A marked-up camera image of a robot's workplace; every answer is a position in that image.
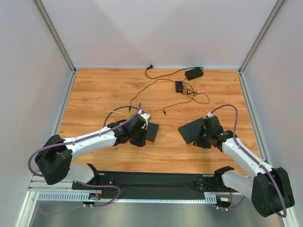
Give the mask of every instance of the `wood grain surface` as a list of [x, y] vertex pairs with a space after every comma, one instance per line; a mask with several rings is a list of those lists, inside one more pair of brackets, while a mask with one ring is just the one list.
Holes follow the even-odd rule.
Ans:
[[[100, 129], [100, 118], [105, 111], [119, 106], [129, 105], [130, 100], [148, 84], [145, 69], [96, 69], [80, 68], [72, 88], [71, 96], [60, 128], [62, 138], [75, 137]], [[172, 73], [175, 70], [150, 69], [151, 77]], [[185, 78], [184, 72], [165, 77], [172, 80]], [[208, 112], [222, 104], [234, 104], [239, 110], [239, 123], [236, 134], [242, 142], [259, 156], [254, 133], [237, 71], [204, 70], [204, 75], [189, 82], [199, 92], [206, 92], [210, 104], [180, 104], [167, 108], [167, 115], [162, 109], [177, 102], [186, 102], [190, 97], [175, 92], [171, 81], [157, 81], [143, 91], [136, 100], [142, 103], [144, 111], [151, 114], [151, 122], [159, 124], [156, 141], [146, 142], [143, 148], [129, 143], [111, 148], [96, 150], [76, 160], [79, 163], [91, 163], [98, 170], [174, 172], [212, 174], [214, 170], [232, 166], [240, 173], [245, 172], [224, 153], [216, 148], [203, 149], [186, 145], [178, 132], [178, 127], [205, 117]], [[204, 95], [196, 96], [197, 101], [206, 102]], [[131, 115], [132, 110], [121, 112]], [[231, 107], [218, 110], [215, 115], [225, 130], [232, 130], [235, 111]], [[112, 114], [110, 122], [125, 119], [119, 114]]]

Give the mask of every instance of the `white robotic arm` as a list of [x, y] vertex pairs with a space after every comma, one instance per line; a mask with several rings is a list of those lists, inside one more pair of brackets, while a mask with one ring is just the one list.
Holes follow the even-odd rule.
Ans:
[[63, 179], [87, 183], [95, 176], [94, 168], [72, 161], [94, 150], [128, 141], [139, 147], [145, 146], [150, 119], [149, 114], [140, 110], [127, 122], [122, 120], [111, 123], [86, 135], [64, 139], [54, 135], [45, 144], [46, 149], [37, 154], [35, 162], [47, 184], [55, 184]]
[[294, 205], [287, 172], [275, 169], [253, 154], [230, 130], [224, 131], [216, 116], [206, 117], [200, 126], [195, 146], [214, 146], [234, 159], [248, 174], [239, 174], [230, 166], [216, 170], [214, 180], [219, 188], [232, 188], [249, 198], [259, 214], [267, 217]]

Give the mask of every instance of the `power adapter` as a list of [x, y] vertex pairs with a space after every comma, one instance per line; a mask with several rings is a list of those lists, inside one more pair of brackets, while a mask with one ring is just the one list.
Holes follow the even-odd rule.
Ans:
[[192, 70], [186, 71], [185, 76], [188, 80], [196, 79], [203, 76], [203, 71], [200, 67], [195, 67]]
[[176, 92], [177, 93], [183, 93], [183, 83], [182, 81], [175, 81], [175, 86], [176, 86]]

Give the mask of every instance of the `black fabric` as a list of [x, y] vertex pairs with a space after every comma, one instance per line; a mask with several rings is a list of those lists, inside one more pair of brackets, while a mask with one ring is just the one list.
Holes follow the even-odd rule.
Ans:
[[[204, 193], [196, 191], [198, 174], [154, 174], [130, 172], [100, 172], [104, 181], [121, 189], [120, 199], [202, 200]], [[116, 189], [105, 189], [102, 198], [114, 198]]]

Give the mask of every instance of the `power cord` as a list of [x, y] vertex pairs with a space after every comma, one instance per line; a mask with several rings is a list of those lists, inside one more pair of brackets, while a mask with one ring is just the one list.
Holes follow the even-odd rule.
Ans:
[[[143, 92], [143, 91], [144, 91], [146, 88], [148, 88], [149, 86], [155, 84], [158, 80], [166, 80], [166, 81], [176, 82], [176, 80], [172, 80], [172, 79], [159, 79], [159, 78], [165, 77], [165, 76], [173, 75], [173, 74], [175, 74], [175, 73], [177, 73], [177, 72], [180, 72], [180, 71], [182, 71], [182, 70], [194, 69], [194, 68], [196, 68], [196, 67], [189, 67], [189, 68], [180, 69], [180, 70], [177, 70], [177, 71], [175, 71], [175, 72], [173, 72], [173, 73], [161, 75], [161, 76], [154, 77], [154, 78], [149, 77], [149, 76], [147, 75], [147, 70], [152, 69], [152, 68], [153, 68], [152, 65], [150, 65], [149, 67], [147, 67], [146, 70], [145, 70], [145, 75], [146, 75], [147, 78], [149, 78], [149, 79], [156, 79], [156, 80], [155, 80], [153, 83], [147, 85], [147, 86], [146, 86], [145, 88], [143, 88], [141, 91], [139, 91], [139, 92], [137, 93], [137, 95], [130, 101], [129, 108], [128, 108], [128, 111], [129, 111], [129, 112], [131, 111], [132, 101], [133, 101], [134, 99], [136, 99], [136, 98], [138, 97], [138, 95], [139, 95], [141, 92]], [[180, 103], [176, 103], [176, 104], [173, 104], [173, 105], [169, 105], [169, 106], [164, 107], [164, 108], [163, 108], [163, 112], [164, 112], [165, 115], [167, 115], [166, 112], [165, 112], [165, 109], [166, 109], [166, 108], [169, 108], [169, 107], [172, 107], [172, 106], [175, 106], [175, 105], [179, 105], [179, 104], [190, 103], [190, 102], [193, 101], [193, 100], [194, 100], [196, 103], [199, 103], [199, 104], [209, 104], [209, 103], [210, 103], [210, 99], [209, 99], [208, 95], [207, 95], [205, 92], [199, 93], [198, 90], [197, 90], [197, 88], [196, 88], [194, 85], [190, 85], [190, 84], [188, 84], [188, 83], [185, 83], [184, 81], [185, 81], [186, 79], [187, 79], [187, 78], [185, 78], [185, 79], [182, 80], [182, 86], [183, 86], [183, 92], [182, 92], [182, 94], [183, 94], [183, 95], [186, 95], [186, 96], [188, 96], [188, 97], [191, 97], [191, 100], [189, 100], [189, 101], [187, 101], [187, 102], [180, 102]], [[198, 102], [197, 100], [195, 100], [195, 96], [200, 95], [200, 94], [204, 94], [204, 95], [207, 97], [208, 102]]]
[[143, 88], [141, 91], [139, 91], [138, 93], [137, 93], [137, 95], [130, 101], [130, 104], [129, 104], [129, 108], [128, 108], [128, 111], [131, 111], [131, 105], [132, 105], [132, 101], [135, 99], [135, 98], [137, 98], [138, 97], [138, 95], [141, 93], [141, 92], [143, 92], [146, 88], [148, 88], [149, 86], [151, 86], [151, 85], [153, 85], [153, 84], [155, 84], [158, 80], [167, 80], [167, 81], [171, 81], [171, 82], [175, 82], [174, 80], [172, 80], [172, 79], [156, 79], [155, 80], [155, 82], [153, 82], [153, 83], [151, 83], [151, 84], [149, 84], [149, 85], [147, 85], [145, 88]]
[[[184, 83], [184, 80], [182, 81], [182, 85], [183, 85], [183, 92], [182, 92], [182, 94], [183, 94], [183, 95], [186, 95], [186, 96], [188, 96], [188, 97], [191, 97], [191, 100], [189, 100], [189, 101], [187, 101], [187, 102], [175, 103], [175, 104], [173, 104], [173, 105], [169, 105], [169, 106], [164, 107], [164, 108], [162, 109], [162, 111], [163, 111], [163, 113], [164, 113], [165, 115], [167, 115], [166, 112], [165, 112], [165, 109], [166, 109], [166, 108], [169, 108], [169, 107], [172, 107], [172, 106], [175, 106], [175, 105], [179, 105], [179, 104], [190, 103], [190, 102], [193, 101], [193, 100], [194, 100], [196, 103], [199, 103], [199, 104], [210, 104], [210, 99], [209, 99], [208, 95], [207, 95], [205, 92], [200, 92], [200, 93], [199, 93], [198, 90], [197, 90], [197, 88], [195, 87], [195, 85], [190, 85], [190, 84], [188, 84], [188, 83]], [[207, 97], [208, 102], [198, 102], [197, 100], [195, 100], [195, 96], [200, 95], [200, 94], [204, 94], [204, 95]]]
[[177, 71], [175, 71], [175, 72], [173, 72], [173, 73], [161, 75], [161, 76], [154, 77], [154, 78], [149, 77], [149, 76], [147, 75], [147, 70], [152, 69], [152, 68], [153, 68], [153, 65], [150, 65], [150, 66], [147, 67], [146, 70], [145, 70], [145, 75], [146, 75], [149, 79], [158, 79], [158, 78], [160, 78], [160, 77], [170, 76], [170, 75], [173, 75], [173, 74], [175, 74], [175, 73], [177, 73], [177, 72], [180, 72], [180, 71], [183, 71], [183, 70], [194, 69], [195, 67], [188, 67], [188, 68], [180, 69], [180, 70], [177, 70]]

